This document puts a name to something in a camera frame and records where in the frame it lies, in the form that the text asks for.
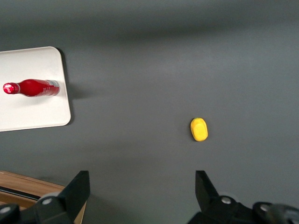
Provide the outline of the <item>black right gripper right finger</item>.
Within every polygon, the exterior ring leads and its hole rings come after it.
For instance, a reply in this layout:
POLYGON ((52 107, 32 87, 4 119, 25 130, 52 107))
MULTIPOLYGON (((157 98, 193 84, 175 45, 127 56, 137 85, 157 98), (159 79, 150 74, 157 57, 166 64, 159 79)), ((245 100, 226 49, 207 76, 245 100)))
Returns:
POLYGON ((274 204, 257 202, 252 208, 234 198, 219 195, 205 171, 195 173, 195 195, 200 207, 190 224, 279 224, 274 204))

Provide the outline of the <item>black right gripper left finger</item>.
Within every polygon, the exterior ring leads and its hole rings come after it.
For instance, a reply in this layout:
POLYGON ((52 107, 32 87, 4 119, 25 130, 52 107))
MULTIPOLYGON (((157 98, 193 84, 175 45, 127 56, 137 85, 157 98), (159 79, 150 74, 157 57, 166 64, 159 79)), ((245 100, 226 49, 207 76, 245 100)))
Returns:
POLYGON ((44 195, 31 207, 0 206, 2 224, 73 224, 90 195, 88 171, 80 171, 58 195, 44 195))

